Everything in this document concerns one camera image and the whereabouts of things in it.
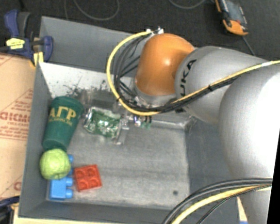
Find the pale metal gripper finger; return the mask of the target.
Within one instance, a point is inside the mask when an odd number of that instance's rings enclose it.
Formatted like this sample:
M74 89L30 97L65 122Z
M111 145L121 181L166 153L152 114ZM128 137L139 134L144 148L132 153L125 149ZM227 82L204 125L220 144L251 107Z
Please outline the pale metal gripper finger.
M119 128L119 131L118 131L118 136L117 136L117 139L116 139L116 145L121 146L121 145L124 144L125 139L127 137L128 130L129 130L128 123L126 121L121 121L120 122L120 128Z

